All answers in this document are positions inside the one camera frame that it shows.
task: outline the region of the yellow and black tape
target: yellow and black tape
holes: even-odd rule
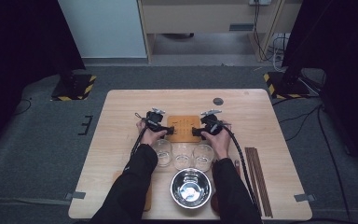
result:
[[[83,87],[84,91],[81,95],[78,96],[69,96],[69,95],[56,95],[51,96],[52,101],[71,101],[71,100],[85,100],[89,96],[92,86],[94,85],[95,79],[97,76],[90,76],[88,83]]]
[[[269,78],[269,74],[264,74],[264,80],[266,80],[269,94],[272,99],[296,99],[296,98],[308,98],[308,94],[279,94],[275,91],[274,85]]]

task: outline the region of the white wall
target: white wall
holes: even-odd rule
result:
[[[82,58],[146,58],[136,0],[59,0]]]

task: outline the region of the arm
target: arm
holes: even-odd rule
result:
[[[214,164],[213,180],[222,223],[262,223],[231,159]]]
[[[231,141],[228,132],[223,129],[217,135],[206,132],[201,134],[211,142],[218,159],[213,166],[213,180],[222,223],[262,223],[247,188],[238,176],[231,159],[228,158]]]
[[[137,123],[138,131],[144,122]],[[141,223],[145,207],[145,195],[158,157],[151,147],[166,131],[153,133],[145,131],[140,145],[130,158],[115,184],[106,196],[103,206],[92,217],[90,223]]]

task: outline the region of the stainless steel bowl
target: stainless steel bowl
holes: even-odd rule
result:
[[[203,206],[211,197],[211,190],[208,176],[194,168],[179,171],[171,182],[171,195],[184,208]]]

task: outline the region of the person's right hand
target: person's right hand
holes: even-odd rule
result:
[[[226,125],[229,130],[231,130],[231,125]],[[211,147],[214,149],[214,152],[217,155],[218,160],[222,160],[228,157],[228,147],[231,142],[231,137],[228,134],[228,131],[223,129],[217,135],[211,135],[207,132],[201,132],[201,134],[211,142]]]

